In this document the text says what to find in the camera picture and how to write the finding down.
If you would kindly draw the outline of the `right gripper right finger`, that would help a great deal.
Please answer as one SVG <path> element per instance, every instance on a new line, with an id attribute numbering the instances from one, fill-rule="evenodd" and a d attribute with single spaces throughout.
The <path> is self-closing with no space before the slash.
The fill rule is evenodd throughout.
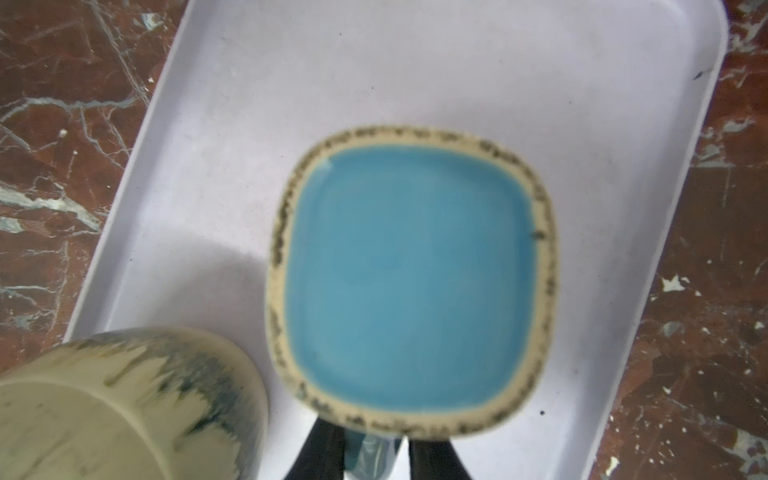
<path id="1" fill-rule="evenodd" d="M 450 441 L 408 441 L 411 480 L 471 480 Z"/>

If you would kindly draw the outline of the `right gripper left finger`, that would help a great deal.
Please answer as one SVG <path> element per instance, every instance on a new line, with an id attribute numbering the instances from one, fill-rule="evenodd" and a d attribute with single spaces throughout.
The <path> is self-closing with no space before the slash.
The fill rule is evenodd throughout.
<path id="1" fill-rule="evenodd" d="M 285 480 L 343 480 L 345 429 L 318 418 Z"/>

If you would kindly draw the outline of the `blue mug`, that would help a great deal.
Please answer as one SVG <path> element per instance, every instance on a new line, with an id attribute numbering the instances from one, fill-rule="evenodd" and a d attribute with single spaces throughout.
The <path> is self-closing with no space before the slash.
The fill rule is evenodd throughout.
<path id="1" fill-rule="evenodd" d="M 345 471 L 383 477 L 408 441 L 450 441 L 526 402 L 551 344 L 558 239 L 535 170 L 462 132 L 371 125 L 315 144 L 277 211 L 272 364 L 345 429 Z"/>

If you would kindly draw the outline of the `cream teapot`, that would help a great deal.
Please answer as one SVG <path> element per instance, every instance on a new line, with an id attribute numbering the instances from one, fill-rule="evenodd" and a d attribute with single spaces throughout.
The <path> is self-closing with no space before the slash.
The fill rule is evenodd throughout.
<path id="1" fill-rule="evenodd" d="M 251 358 L 189 327 L 73 340 L 1 377 L 5 479 L 253 479 L 269 400 Z"/>

